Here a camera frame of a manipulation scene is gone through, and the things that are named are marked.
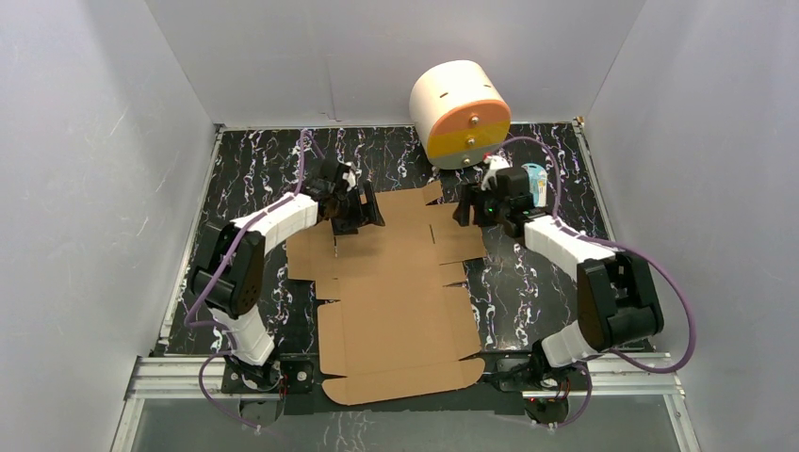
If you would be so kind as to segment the brown cardboard box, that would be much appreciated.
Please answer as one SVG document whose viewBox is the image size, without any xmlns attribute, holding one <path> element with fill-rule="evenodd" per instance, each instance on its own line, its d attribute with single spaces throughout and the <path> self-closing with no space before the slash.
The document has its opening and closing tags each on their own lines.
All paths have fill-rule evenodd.
<svg viewBox="0 0 799 452">
<path fill-rule="evenodd" d="M 486 250 L 460 227 L 440 182 L 386 191 L 384 227 L 334 235 L 319 224 L 286 242 L 287 275 L 310 281 L 323 392 L 352 406 L 460 390 L 484 362 L 464 264 Z"/>
</svg>

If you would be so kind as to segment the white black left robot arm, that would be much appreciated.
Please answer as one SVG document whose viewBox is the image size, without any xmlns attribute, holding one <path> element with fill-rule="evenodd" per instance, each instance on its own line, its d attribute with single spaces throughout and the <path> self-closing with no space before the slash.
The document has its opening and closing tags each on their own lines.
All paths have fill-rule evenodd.
<svg viewBox="0 0 799 452">
<path fill-rule="evenodd" d="M 231 360 L 259 392 L 277 387 L 281 366 L 270 359 L 276 345 L 258 311 L 267 255 L 294 234 L 328 221 L 334 234 L 357 234 L 384 220 L 373 184 L 360 180 L 350 162 L 322 163 L 315 176 L 278 201 L 223 225 L 208 224 L 188 273 L 196 306 L 232 340 Z"/>
</svg>

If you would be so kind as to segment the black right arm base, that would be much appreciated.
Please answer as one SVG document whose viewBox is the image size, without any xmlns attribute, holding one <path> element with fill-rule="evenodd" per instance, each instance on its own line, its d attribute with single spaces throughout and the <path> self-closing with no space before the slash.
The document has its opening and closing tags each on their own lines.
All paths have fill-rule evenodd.
<svg viewBox="0 0 799 452">
<path fill-rule="evenodd" d="M 572 378 L 584 378 L 586 396 L 572 413 L 568 397 Z M 491 371 L 484 371 L 480 382 L 488 383 L 501 392 L 553 391 L 554 395 L 525 397 L 526 414 L 534 425 L 549 429 L 563 428 L 585 413 L 593 395 L 593 381 L 586 362 L 578 361 L 565 367 L 552 368 L 545 358 L 502 358 Z"/>
</svg>

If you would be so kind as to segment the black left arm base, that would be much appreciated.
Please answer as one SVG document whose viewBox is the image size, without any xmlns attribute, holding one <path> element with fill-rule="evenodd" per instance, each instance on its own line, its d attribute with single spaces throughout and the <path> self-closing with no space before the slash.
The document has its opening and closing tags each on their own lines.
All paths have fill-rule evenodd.
<svg viewBox="0 0 799 452">
<path fill-rule="evenodd" d="M 224 394 L 307 394 L 313 389 L 315 366 L 297 355 L 271 355 L 262 365 L 225 357 L 221 391 Z"/>
</svg>

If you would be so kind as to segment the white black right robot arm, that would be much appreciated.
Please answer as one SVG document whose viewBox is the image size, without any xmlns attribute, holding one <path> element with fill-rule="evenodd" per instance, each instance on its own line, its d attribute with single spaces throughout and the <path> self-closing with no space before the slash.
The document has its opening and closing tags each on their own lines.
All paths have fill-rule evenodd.
<svg viewBox="0 0 799 452">
<path fill-rule="evenodd" d="M 452 217 L 461 226 L 501 226 L 575 282 L 576 320 L 532 346 L 530 375 L 538 387 L 556 389 L 566 380 L 568 366 L 662 331 L 660 300 L 646 260 L 596 244 L 536 206 L 523 169 L 498 169 L 481 183 L 461 185 Z"/>
</svg>

